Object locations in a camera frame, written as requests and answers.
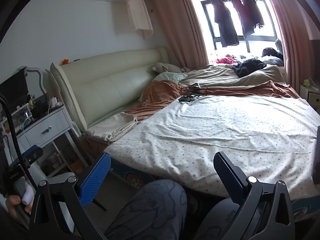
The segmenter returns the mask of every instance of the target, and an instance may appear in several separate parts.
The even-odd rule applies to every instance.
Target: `light green pillow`
[[[161,80],[170,80],[173,81],[175,83],[179,83],[181,80],[187,78],[188,75],[187,74],[183,74],[183,73],[173,73],[173,72],[162,72],[161,74],[157,75],[153,81],[161,81]],[[143,93],[140,96],[140,98],[138,99],[139,102],[142,102],[142,98],[143,98]]]

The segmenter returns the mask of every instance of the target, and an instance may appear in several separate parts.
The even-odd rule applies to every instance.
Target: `drawer knob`
[[[52,128],[52,126],[49,126],[47,129],[45,129],[45,130],[42,132],[42,134],[48,133],[51,128]]]

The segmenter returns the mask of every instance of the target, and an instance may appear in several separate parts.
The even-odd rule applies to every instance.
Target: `black screen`
[[[27,103],[28,87],[24,68],[0,84],[0,93],[7,99],[11,112],[14,112],[17,106]]]

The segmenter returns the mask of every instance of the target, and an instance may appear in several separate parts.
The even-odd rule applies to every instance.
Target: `person's leg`
[[[153,181],[132,197],[108,227],[108,240],[178,240],[187,215],[184,189],[172,180]]]
[[[194,240],[219,239],[220,234],[232,221],[238,209],[239,205],[233,203],[231,198],[226,198],[220,201],[211,209],[211,211],[204,218],[196,232]],[[248,239],[252,235],[259,221],[259,217],[259,212],[256,211],[246,233],[244,234],[243,239]]]

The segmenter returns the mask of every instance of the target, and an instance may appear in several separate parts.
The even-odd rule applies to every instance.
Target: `headboard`
[[[156,73],[156,62],[169,63],[165,48],[97,55],[66,65],[51,64],[55,84],[81,131],[139,98]]]

